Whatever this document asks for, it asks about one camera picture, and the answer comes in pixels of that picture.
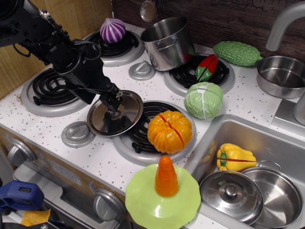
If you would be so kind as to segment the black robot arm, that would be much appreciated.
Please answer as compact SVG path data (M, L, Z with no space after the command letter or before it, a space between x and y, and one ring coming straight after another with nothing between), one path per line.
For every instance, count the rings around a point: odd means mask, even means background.
M65 81L69 94L91 104L96 94L110 112L122 102L120 90L104 76L97 44L71 40L46 10L29 0L0 2L0 45L19 44Z

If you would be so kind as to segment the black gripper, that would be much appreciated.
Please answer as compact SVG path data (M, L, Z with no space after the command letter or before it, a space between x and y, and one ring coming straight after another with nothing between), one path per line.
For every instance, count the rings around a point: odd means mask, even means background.
M67 67L59 68L58 74L65 80L66 88L74 96L91 104L96 94L110 112L117 112L123 101L118 87L102 71L101 59L78 60Z

